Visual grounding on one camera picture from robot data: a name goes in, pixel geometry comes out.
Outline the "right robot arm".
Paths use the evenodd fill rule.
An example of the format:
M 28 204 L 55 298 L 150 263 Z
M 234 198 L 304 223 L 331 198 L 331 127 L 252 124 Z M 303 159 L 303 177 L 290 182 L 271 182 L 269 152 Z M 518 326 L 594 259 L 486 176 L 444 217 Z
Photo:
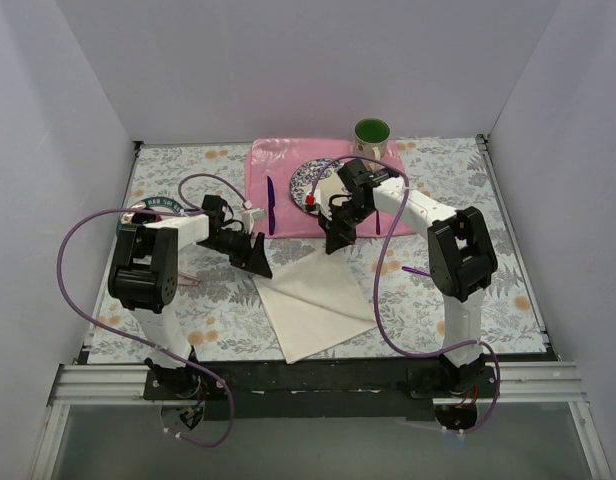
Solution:
M 414 191 L 405 173 L 386 164 L 372 171 L 358 157 L 340 161 L 343 203 L 322 199 L 316 189 L 305 196 L 306 209 L 317 212 L 326 235 L 326 253 L 353 244 L 358 225 L 376 212 L 392 215 L 395 224 L 405 223 L 426 240 L 429 276 L 444 301 L 443 346 L 433 354 L 441 372 L 434 385 L 452 397 L 467 395 L 485 368 L 482 305 L 498 269 L 482 212 L 457 210 Z

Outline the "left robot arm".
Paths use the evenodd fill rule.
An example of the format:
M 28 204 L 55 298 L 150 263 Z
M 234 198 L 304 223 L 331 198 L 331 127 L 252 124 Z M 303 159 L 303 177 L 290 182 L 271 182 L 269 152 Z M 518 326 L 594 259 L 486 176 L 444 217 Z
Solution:
M 108 292 L 130 311 L 148 342 L 155 348 L 144 360 L 160 387 L 176 398 L 188 400 L 201 390 L 198 370 L 165 354 L 192 361 L 194 349 L 176 318 L 179 252 L 199 245 L 228 257 L 245 272 L 271 279 L 272 270 L 264 249 L 265 235 L 254 235 L 239 221 L 237 230 L 226 218 L 228 203 L 207 195 L 200 214 L 151 221 L 145 214 L 120 227 L 108 276 Z

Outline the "white cloth napkin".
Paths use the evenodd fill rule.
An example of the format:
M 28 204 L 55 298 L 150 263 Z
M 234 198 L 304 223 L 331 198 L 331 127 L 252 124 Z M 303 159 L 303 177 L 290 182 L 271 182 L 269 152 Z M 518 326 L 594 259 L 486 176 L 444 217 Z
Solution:
M 371 304 L 341 251 L 316 251 L 254 283 L 288 364 L 376 327 Z

